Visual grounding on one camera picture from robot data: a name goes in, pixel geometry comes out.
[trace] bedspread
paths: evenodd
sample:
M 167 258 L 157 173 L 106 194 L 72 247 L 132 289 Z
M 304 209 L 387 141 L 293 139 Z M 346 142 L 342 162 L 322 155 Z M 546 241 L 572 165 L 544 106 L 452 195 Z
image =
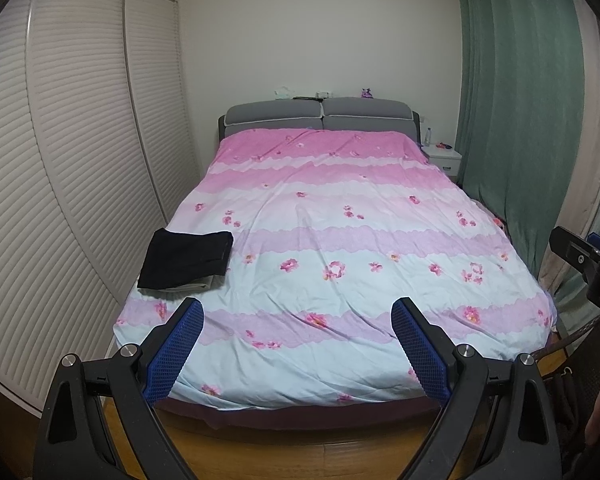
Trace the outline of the bedspread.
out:
M 235 237 L 171 391 L 221 410 L 423 395 L 391 328 L 404 296 L 491 358 L 540 348 L 556 318 L 502 231 L 397 132 L 230 136 L 167 229 Z M 181 300 L 133 288 L 118 344 Z

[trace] silver bolt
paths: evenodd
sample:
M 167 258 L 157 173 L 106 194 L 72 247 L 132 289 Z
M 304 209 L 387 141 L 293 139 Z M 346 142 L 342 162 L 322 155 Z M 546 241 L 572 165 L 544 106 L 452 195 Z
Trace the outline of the silver bolt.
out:
M 60 361 L 62 363 L 62 366 L 73 366 L 75 365 L 75 355 L 73 354 L 67 354 L 62 358 L 62 361 Z
M 529 354 L 520 354 L 520 360 L 522 361 L 522 364 L 526 366 L 531 366 L 536 362 L 536 360 L 533 359 L 533 357 Z
M 475 348 L 471 345 L 461 344 L 458 345 L 456 348 L 458 348 L 458 353 L 462 357 L 473 357 L 475 355 Z
M 128 345 L 124 345 L 120 349 L 120 355 L 122 355 L 122 357 L 131 357 L 131 356 L 136 355 L 137 351 L 138 351 L 138 345 L 129 343 Z

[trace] gray headboard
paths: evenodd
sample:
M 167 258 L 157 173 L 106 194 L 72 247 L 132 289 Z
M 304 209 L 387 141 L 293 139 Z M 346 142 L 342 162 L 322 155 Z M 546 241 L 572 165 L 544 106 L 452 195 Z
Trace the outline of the gray headboard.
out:
M 387 99 L 336 97 L 261 101 L 229 108 L 218 119 L 220 140 L 251 128 L 307 128 L 401 132 L 420 143 L 420 116 L 405 103 Z

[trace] nightstand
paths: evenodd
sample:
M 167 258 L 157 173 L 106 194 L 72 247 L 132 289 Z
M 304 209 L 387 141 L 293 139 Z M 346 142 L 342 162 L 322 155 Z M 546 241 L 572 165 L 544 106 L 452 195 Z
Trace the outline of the nightstand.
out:
M 423 146 L 422 151 L 429 157 L 429 162 L 435 164 L 446 173 L 452 181 L 456 181 L 460 170 L 462 155 L 455 150 L 437 148 L 434 144 Z

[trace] wardrobe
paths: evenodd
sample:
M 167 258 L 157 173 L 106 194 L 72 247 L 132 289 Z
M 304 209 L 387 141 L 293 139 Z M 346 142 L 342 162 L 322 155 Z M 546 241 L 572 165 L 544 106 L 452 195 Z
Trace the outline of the wardrobe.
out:
M 0 390 L 32 413 L 111 327 L 200 175 L 174 0 L 10 0 L 0 14 Z

